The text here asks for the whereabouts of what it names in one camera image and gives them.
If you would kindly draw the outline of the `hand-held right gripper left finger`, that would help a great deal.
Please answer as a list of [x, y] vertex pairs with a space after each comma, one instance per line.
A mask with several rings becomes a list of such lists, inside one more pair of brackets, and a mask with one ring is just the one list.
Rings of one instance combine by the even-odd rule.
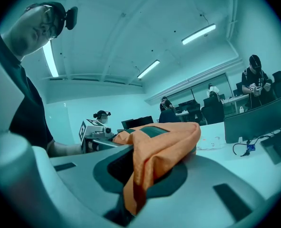
[[133, 219], [126, 210], [123, 187], [133, 172], [133, 147], [52, 158], [60, 179], [85, 207], [108, 219]]

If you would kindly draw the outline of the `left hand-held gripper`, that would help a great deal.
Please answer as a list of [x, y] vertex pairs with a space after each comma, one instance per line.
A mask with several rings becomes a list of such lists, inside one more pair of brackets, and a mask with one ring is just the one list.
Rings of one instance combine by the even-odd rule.
[[81, 124], [78, 135], [81, 141], [81, 150], [83, 153], [87, 153], [88, 151], [96, 152], [123, 146], [123, 144], [110, 141], [110, 139], [114, 136], [111, 128], [96, 120], [84, 120]]

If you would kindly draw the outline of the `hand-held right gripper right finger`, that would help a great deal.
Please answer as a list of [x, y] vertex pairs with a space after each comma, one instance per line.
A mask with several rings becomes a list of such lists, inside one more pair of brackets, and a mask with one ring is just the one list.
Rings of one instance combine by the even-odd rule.
[[238, 220], [217, 191], [233, 191], [248, 214], [265, 202], [263, 196], [246, 181], [216, 161], [192, 156], [184, 161], [187, 178], [171, 196], [148, 199], [131, 222], [132, 228], [227, 228]]

